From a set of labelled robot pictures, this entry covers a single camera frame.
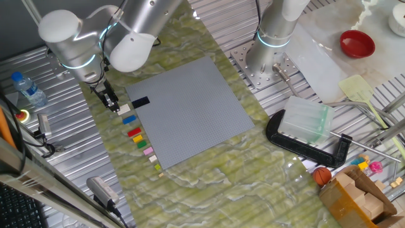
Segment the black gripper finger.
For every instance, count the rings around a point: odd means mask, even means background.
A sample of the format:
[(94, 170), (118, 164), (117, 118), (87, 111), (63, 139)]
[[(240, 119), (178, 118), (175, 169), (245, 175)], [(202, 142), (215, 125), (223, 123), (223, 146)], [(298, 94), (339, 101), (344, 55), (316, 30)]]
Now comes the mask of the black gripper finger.
[(100, 100), (103, 102), (104, 106), (108, 108), (110, 111), (114, 112), (115, 111), (115, 104), (114, 102), (110, 99), (108, 94), (101, 94), (99, 96)]
[(119, 110), (120, 106), (118, 104), (118, 97), (116, 96), (114, 90), (112, 90), (111, 88), (107, 88), (106, 89), (106, 94), (108, 94), (110, 99), (114, 102), (115, 110)]

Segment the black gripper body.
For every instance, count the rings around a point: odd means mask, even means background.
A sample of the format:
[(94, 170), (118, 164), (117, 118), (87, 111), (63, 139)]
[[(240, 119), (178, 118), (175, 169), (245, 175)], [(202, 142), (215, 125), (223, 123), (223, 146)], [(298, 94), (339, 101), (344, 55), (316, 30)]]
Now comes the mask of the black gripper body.
[(97, 95), (103, 96), (104, 94), (108, 94), (109, 92), (111, 92), (111, 86), (107, 79), (102, 79), (99, 82), (91, 84), (89, 87), (91, 91)]

